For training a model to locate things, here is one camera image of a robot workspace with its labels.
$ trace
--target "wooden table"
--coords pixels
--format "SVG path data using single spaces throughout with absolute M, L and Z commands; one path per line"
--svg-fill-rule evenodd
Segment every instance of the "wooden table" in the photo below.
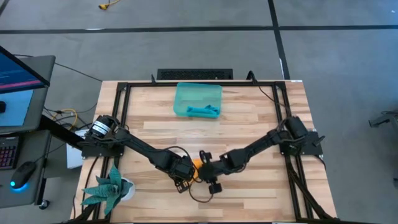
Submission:
M 117 83 L 102 83 L 95 119 L 101 114 L 112 113 Z M 293 114 L 299 116 L 307 128 L 313 128 L 303 83 L 286 81 L 286 87 Z M 264 86 L 262 89 L 272 96 L 271 88 Z M 175 87 L 132 88 L 126 120 L 130 132 L 159 149 L 181 146 L 192 159 L 196 159 L 201 149 L 218 158 L 228 150 L 247 146 L 277 126 L 275 106 L 258 87 L 224 86 L 221 116 L 217 120 L 176 117 L 173 112 L 174 96 Z M 184 155 L 178 149 L 174 151 Z M 302 156 L 302 160 L 309 191 L 327 213 L 335 216 L 323 164 L 313 156 Z M 76 215 L 81 212 L 81 190 L 93 161 L 93 158 L 86 159 L 81 170 L 75 197 Z M 99 158 L 94 166 L 89 187 L 97 185 L 95 176 L 100 175 L 102 162 L 103 159 Z M 119 170 L 135 183 L 137 191 L 132 199 L 118 204 L 112 212 L 111 222 L 295 220 L 285 161 L 278 146 L 253 157 L 244 172 L 220 176 L 223 191 L 209 203 L 192 200 L 188 192 L 179 194 L 166 174 L 128 148 L 120 160 Z M 202 200 L 209 196 L 206 184 L 195 183 L 192 190 L 193 195 Z M 303 197 L 297 191 L 301 214 L 305 217 Z M 104 205 L 101 206 L 100 218 L 104 217 L 103 210 Z

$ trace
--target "keyboard on floor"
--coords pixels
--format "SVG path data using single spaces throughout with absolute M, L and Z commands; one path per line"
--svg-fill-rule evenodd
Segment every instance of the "keyboard on floor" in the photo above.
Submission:
M 19 154 L 19 136 L 0 137 L 0 170 L 15 169 Z

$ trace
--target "potted plant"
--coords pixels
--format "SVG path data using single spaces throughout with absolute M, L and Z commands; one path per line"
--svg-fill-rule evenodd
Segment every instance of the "potted plant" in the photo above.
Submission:
M 81 204 L 92 205 L 105 202 L 105 215 L 107 215 L 122 199 L 128 200 L 135 192 L 135 186 L 132 182 L 122 178 L 117 168 L 112 165 L 109 172 L 109 179 L 96 176 L 98 186 L 83 189 L 84 192 L 92 196 L 86 198 Z

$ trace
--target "teal plastic object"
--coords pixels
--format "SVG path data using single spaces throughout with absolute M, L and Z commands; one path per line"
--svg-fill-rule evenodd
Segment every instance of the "teal plastic object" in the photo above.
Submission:
M 174 112 L 179 116 L 218 118 L 221 113 L 223 87 L 196 83 L 178 83 L 175 93 Z M 217 113 L 188 112 L 188 108 L 217 108 Z

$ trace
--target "computer mouse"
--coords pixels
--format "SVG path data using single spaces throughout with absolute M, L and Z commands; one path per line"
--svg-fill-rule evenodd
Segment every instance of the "computer mouse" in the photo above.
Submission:
M 13 189 L 19 189 L 29 180 L 31 175 L 36 169 L 35 162 L 24 162 L 20 167 L 15 170 L 11 177 L 10 185 Z

